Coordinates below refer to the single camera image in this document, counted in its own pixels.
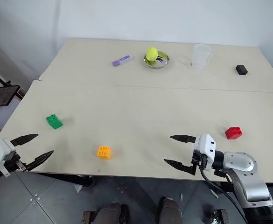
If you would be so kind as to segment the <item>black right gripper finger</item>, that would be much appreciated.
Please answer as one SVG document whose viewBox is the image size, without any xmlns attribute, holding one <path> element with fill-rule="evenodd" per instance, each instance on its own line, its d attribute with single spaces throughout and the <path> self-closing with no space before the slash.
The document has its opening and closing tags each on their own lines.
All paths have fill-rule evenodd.
<svg viewBox="0 0 273 224">
<path fill-rule="evenodd" d="M 181 162 L 177 162 L 174 160 L 168 160 L 168 159 L 163 159 L 167 164 L 169 164 L 170 166 L 174 167 L 177 170 L 189 173 L 191 175 L 195 175 L 196 174 L 196 166 L 185 166 L 183 165 Z"/>
<path fill-rule="evenodd" d="M 172 135 L 170 138 L 184 143 L 195 143 L 196 141 L 196 137 L 189 135 Z"/>
</svg>

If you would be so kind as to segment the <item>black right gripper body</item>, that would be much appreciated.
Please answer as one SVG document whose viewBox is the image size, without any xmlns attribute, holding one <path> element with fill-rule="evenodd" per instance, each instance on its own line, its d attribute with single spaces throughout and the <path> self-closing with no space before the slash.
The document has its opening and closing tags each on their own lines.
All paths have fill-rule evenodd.
<svg viewBox="0 0 273 224">
<path fill-rule="evenodd" d="M 200 152 L 194 151 L 191 160 L 191 163 L 193 164 L 191 174 L 196 174 L 197 167 L 199 167 L 200 170 L 205 170 L 207 162 L 208 156 L 206 156 L 205 154 L 201 154 Z"/>
</svg>

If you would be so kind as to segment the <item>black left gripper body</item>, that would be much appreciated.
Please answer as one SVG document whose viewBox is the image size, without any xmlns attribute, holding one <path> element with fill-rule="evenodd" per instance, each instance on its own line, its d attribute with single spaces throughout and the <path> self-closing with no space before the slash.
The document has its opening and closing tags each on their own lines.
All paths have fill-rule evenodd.
<svg viewBox="0 0 273 224">
<path fill-rule="evenodd" d="M 22 172 L 26 171 L 26 165 L 21 161 L 21 157 L 17 153 L 14 153 L 10 160 L 5 161 L 4 167 L 9 173 L 16 170 L 20 170 Z"/>
</svg>

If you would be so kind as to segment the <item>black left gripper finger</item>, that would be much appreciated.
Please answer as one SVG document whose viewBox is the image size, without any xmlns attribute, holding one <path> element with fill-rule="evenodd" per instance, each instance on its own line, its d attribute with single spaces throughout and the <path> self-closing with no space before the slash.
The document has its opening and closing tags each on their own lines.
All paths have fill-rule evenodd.
<svg viewBox="0 0 273 224">
<path fill-rule="evenodd" d="M 21 146 L 24 145 L 28 142 L 30 142 L 32 139 L 36 138 L 39 134 L 28 134 L 24 136 L 20 136 L 14 140 L 11 140 L 10 142 L 12 143 L 13 146 Z"/>
<path fill-rule="evenodd" d="M 44 154 L 36 157 L 33 162 L 25 165 L 25 171 L 31 171 L 34 168 L 42 165 L 53 154 L 53 152 L 54 152 L 54 150 L 49 151 L 47 153 L 44 153 Z"/>
</svg>

